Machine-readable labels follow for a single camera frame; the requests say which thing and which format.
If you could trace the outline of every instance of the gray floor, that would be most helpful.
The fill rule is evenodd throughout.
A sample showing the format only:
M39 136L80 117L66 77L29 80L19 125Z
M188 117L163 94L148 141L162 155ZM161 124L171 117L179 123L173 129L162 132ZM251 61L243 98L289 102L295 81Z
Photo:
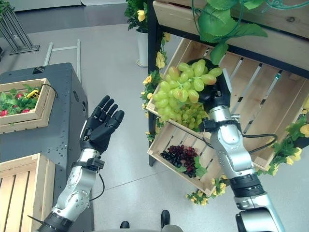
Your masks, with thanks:
M135 64L138 56L135 31L127 31L124 24L54 30L29 36L41 45L39 52L9 56L7 43L0 39L0 46L5 49L0 73L42 65L50 41L55 47L65 47L75 45L80 39L82 84L89 111L109 94L126 113L102 156L106 162L101 171L106 191L94 202L96 230L116 229L123 220L128 220L132 228L160 229L160 213L167 209L171 223L185 232L237 231L235 214L238 210L230 187L225 195L211 200L205 207L193 205L184 197L195 189L191 184L158 162L152 168L148 166L148 142L144 134L148 125L139 98L147 69ZM167 44L169 57L179 40L173 37ZM62 62L72 62L76 67L74 50L52 54L51 64ZM287 232L304 232L309 228L308 163L309 147L304 150L301 161L293 166L281 165L275 177L261 177ZM100 190L101 183L97 180L93 194L97 195Z

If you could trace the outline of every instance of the black wire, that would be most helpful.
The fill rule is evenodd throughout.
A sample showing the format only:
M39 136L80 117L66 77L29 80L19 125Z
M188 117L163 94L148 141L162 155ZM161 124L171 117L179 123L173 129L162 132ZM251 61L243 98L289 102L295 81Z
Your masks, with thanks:
M99 173L98 175L99 175L99 177L100 177L100 179L101 179L101 181L102 181L102 184L103 184L103 191L102 191L102 193L101 193L100 195L98 195L97 197L95 197L95 198L93 198L93 199L91 199L91 200L89 200L89 201L93 201L93 200L99 198L99 197L102 196L102 194L104 193L104 190L105 190L104 180L103 180L103 178L102 178L102 176L101 176L100 173Z
M268 144L265 144L261 147L258 147L256 149L253 149L251 151L249 151L249 153L253 153L253 152L256 152L256 151L259 151L259 150L262 150L264 149L265 147L268 147L270 145L272 145L274 142L276 142L278 140L278 136L276 134L256 134L256 135L246 135L246 134L242 134L243 137L245 138L261 138L261 137L274 137L275 139L273 141L271 141L270 143Z

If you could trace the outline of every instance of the grape bunch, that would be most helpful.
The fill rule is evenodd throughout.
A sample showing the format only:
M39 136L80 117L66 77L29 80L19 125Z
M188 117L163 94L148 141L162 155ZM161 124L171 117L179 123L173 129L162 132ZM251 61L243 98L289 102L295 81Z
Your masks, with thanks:
M197 153L193 147L185 148L184 145L170 146L168 152L163 151L160 155L177 168L185 167L186 171L183 173L188 175L188 177L197 176L194 159Z
M178 68L169 68L165 80L159 84L159 91L153 95L155 107L163 120L171 118L190 129L198 129L206 116L203 105L197 103L198 92L205 85L214 85L216 77L222 74L221 68L209 71L205 65L205 60L200 59L192 65L182 62Z

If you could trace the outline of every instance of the person's foot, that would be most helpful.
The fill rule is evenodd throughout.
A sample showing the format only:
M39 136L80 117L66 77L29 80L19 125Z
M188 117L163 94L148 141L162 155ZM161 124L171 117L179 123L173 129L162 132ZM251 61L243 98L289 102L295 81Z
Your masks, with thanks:
M168 210L163 210L161 213L161 229L170 224L170 215Z
M130 224L127 221L123 221L120 225L121 229L129 229L130 228Z

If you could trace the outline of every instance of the wooden crate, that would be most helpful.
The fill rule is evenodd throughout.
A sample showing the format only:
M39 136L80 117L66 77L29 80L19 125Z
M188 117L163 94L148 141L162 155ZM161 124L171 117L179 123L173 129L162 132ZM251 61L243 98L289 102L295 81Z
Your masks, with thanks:
M194 23L194 20L197 20L197 18L195 19L193 18L192 10L187 7L191 6L191 1L188 0L162 0L162 1L167 1L172 4L159 1L153 2L154 10L160 25L186 31L191 34L199 35ZM205 2L202 0L197 0L195 4L198 7L202 7L203 5L205 5ZM302 9L302 12L304 11L305 14L302 14L302 17L304 19L308 19L309 17L309 14L307 13L308 7L304 7L304 9ZM252 19L253 21L255 18L262 18L262 17L256 17L256 16L250 17L250 19ZM267 23L273 22L272 18L264 18L264 19L267 21ZM284 24L281 27L283 29L295 28L295 30L297 31L305 31L306 36L308 37L308 26L309 26L308 22L309 22L308 20L300 22L299 28L295 26L288 27L285 26ZM288 64L294 65L296 67L305 70L309 70L309 59L307 59L309 54L309 42L307 40L291 36L285 33L281 33L277 30L271 30L267 28L264 28L264 30L268 34L267 38L258 36L244 36L230 39L227 41L227 43L267 57L271 57L286 62Z
M211 46L182 39L168 67L201 57L209 58L211 50ZM232 53L224 56L220 66L226 68L229 74L232 85L230 110L240 114L242 130L248 135L275 133L281 141L286 136L285 128L299 115L302 104L309 95L309 80L285 71L279 74L278 68ZM152 98L146 108L160 116ZM168 122L197 138L202 138L200 133L173 120ZM244 145L250 151L266 144L268 139L244 138ZM273 149L265 148L252 153L252 159L256 167L266 170L273 159Z
M0 232L32 232L53 204L55 164L42 154L0 163Z
M50 85L49 81L46 78L37 79L37 80L29 80L29 81L13 82L13 83L1 84L0 93L2 92L6 93L10 89L13 89L13 88L15 88L17 92L25 92L26 88L25 86L23 86L24 84L27 84L31 87L40 87L42 84ZM44 107L45 107L45 103L47 103L46 98L47 98L47 94L49 90L50 90L49 86L46 86L46 85L42 86L42 89L38 97L38 101L34 109L30 110L30 112L28 113L7 115L7 116L0 117L0 125L40 119L42 116Z
M50 113L52 111L53 103L55 98L55 91L49 88L46 104L44 106L41 118L11 124L0 125L0 133L8 133L13 131L23 131L39 127L47 127L49 122Z
M207 169L207 173L205 173L202 178L198 176L189 178L187 175L176 171L175 167L169 161L160 156L160 153L164 150L167 151L167 148L171 145L192 146L200 155L199 162L202 167ZM171 123L166 123L161 129L160 133L151 144L148 154L189 181L208 196L210 196L214 190L211 179L218 178L223 174L217 155L213 149L207 147L203 140L196 138Z

